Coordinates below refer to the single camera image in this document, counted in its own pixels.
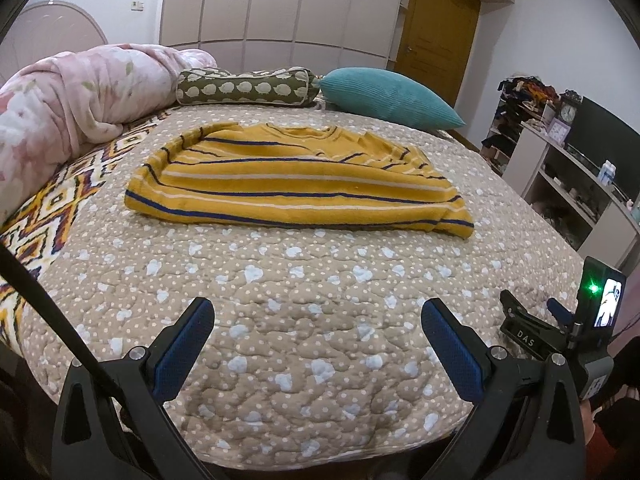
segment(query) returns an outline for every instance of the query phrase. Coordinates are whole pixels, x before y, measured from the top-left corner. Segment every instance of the pillow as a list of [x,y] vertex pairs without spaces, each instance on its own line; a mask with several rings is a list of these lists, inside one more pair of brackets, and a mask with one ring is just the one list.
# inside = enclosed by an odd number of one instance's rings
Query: pillow
[[418,130],[450,130],[465,122],[434,92],[396,72],[339,68],[320,81],[324,97],[345,112]]
[[256,103],[307,106],[318,95],[318,78],[295,66],[272,71],[232,74],[219,68],[183,70],[176,97],[181,105]]

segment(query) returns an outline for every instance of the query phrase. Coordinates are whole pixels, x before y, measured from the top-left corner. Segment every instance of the blue gripper pad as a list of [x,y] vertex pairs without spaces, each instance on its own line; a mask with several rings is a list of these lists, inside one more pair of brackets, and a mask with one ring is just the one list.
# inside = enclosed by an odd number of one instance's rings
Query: blue gripper pad
[[574,323],[574,315],[556,298],[546,300],[546,307],[560,325],[569,327]]
[[213,305],[196,298],[180,319],[159,333],[149,347],[147,376],[153,378],[152,394],[159,404],[175,399],[215,322]]
[[420,322],[460,398],[474,404],[482,401],[484,382],[491,373],[484,342],[437,298],[424,303]]

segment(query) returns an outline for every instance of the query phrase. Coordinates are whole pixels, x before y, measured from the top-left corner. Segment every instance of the teal pillow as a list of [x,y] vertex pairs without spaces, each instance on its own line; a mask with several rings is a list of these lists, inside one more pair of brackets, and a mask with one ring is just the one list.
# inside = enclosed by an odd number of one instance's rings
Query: teal pillow
[[465,121],[426,86],[379,68],[339,68],[320,81],[327,101],[351,114],[417,130],[450,130]]

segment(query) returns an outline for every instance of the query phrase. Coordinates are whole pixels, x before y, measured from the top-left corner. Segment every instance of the brown door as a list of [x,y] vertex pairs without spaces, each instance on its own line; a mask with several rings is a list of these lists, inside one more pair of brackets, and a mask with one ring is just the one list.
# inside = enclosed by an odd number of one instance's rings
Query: brown door
[[395,70],[456,103],[480,13],[479,0],[409,0]]

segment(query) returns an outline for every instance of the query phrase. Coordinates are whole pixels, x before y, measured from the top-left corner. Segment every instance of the black television screen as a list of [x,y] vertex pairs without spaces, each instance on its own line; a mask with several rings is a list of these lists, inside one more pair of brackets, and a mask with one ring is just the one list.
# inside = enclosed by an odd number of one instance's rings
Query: black television screen
[[598,168],[616,167],[614,183],[630,199],[640,193],[640,135],[599,104],[584,98],[564,141]]

